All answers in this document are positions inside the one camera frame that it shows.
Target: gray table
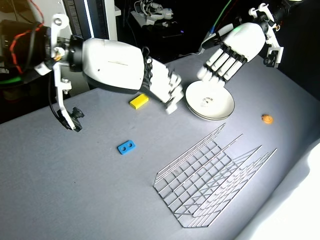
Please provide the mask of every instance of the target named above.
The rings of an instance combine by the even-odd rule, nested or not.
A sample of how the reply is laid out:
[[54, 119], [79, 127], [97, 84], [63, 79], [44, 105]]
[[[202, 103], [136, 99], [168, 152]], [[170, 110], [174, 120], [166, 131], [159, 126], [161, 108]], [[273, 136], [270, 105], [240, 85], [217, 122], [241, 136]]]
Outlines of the gray table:
[[[213, 51], [169, 66], [187, 85]], [[224, 121], [201, 120], [183, 101], [171, 115], [155, 100], [134, 110], [132, 95], [95, 89], [66, 101], [86, 115], [79, 133], [65, 130], [48, 107], [0, 125], [0, 239], [233, 239], [316, 138], [320, 102], [260, 57], [227, 88], [235, 110]], [[261, 121], [263, 113], [273, 125]], [[260, 144], [261, 155], [278, 152], [214, 225], [183, 229], [153, 189], [154, 177], [224, 122], [220, 145], [244, 134], [231, 154]], [[137, 147], [122, 156], [117, 146], [127, 140]]]

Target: stacked plate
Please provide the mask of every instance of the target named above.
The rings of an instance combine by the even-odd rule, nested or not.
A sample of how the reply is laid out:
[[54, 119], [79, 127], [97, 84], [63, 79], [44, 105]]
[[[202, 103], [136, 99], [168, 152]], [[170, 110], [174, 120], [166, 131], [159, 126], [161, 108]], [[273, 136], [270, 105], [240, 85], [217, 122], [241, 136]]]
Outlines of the stacked plate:
[[208, 121], [226, 119], [235, 109], [235, 101], [230, 92], [209, 82], [191, 83], [186, 89], [185, 98], [190, 111]]

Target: green cable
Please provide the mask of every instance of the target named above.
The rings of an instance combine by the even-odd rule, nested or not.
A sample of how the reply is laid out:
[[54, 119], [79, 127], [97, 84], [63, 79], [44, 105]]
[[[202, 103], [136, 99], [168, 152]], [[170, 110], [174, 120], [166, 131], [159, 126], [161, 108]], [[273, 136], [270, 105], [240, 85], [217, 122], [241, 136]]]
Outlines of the green cable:
[[8, 80], [0, 81], [0, 84], [14, 84], [14, 83], [17, 83], [20, 81], [21, 81], [21, 77], [16, 76], [16, 77], [8, 79]]
[[215, 23], [213, 24], [213, 27], [212, 27], [212, 29], [211, 29], [211, 31], [210, 31], [211, 34], [214, 33], [214, 30], [215, 30], [215, 27], [216, 27], [218, 21], [220, 20], [222, 14], [225, 12], [226, 8], [229, 6], [229, 4], [230, 4], [231, 2], [232, 2], [232, 0], [229, 0], [228, 3], [227, 3], [227, 4], [224, 6], [224, 8], [222, 9], [220, 15], [218, 16], [218, 18], [216, 19]]

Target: wire basket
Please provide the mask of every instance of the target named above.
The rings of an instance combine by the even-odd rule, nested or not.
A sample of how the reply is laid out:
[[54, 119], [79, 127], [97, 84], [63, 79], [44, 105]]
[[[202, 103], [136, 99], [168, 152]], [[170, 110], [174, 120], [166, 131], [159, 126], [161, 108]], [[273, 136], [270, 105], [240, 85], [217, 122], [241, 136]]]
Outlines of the wire basket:
[[214, 139], [224, 126], [176, 158], [155, 177], [154, 188], [184, 228], [210, 226], [277, 150], [252, 161], [261, 145], [232, 159], [225, 150], [242, 134], [221, 148]]

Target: red wire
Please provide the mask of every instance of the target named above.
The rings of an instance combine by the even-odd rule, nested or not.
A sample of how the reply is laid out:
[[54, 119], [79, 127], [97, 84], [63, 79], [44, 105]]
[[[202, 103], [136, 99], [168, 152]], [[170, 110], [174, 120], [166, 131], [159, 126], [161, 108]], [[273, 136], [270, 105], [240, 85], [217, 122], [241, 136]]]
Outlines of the red wire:
[[228, 13], [230, 13], [231, 9], [236, 5], [236, 3], [238, 2], [238, 0], [235, 0], [235, 2], [233, 3], [233, 5], [230, 7], [230, 9], [226, 12], [226, 14], [224, 15], [224, 17], [222, 18], [222, 20], [220, 21], [219, 25], [216, 27], [216, 29], [218, 30], [221, 23], [224, 21], [224, 19], [226, 18], [226, 16], [228, 15]]
[[[35, 29], [35, 31], [39, 31], [39, 29], [44, 25], [45, 18], [44, 18], [43, 13], [41, 12], [40, 8], [37, 6], [37, 4], [35, 4], [33, 0], [29, 0], [29, 1], [34, 5], [34, 7], [37, 9], [37, 11], [38, 11], [38, 12], [40, 13], [40, 15], [41, 15], [42, 23], [39, 24], [39, 26]], [[18, 72], [19, 72], [20, 74], [22, 74], [23, 71], [21, 70], [21, 67], [20, 67], [19, 64], [18, 64], [17, 56], [16, 56], [16, 54], [15, 54], [15, 52], [14, 52], [14, 48], [15, 48], [15, 45], [16, 45], [16, 43], [17, 43], [17, 40], [18, 40], [20, 37], [22, 37], [22, 36], [24, 36], [24, 35], [26, 35], [26, 34], [28, 34], [28, 33], [30, 33], [30, 32], [31, 32], [30, 30], [27, 30], [27, 31], [25, 31], [25, 32], [23, 32], [23, 33], [20, 33], [20, 34], [16, 35], [16, 36], [13, 38], [13, 41], [12, 41], [12, 43], [11, 43], [11, 45], [10, 45], [10, 52], [11, 52], [13, 64], [15, 65], [16, 69], [18, 70]]]

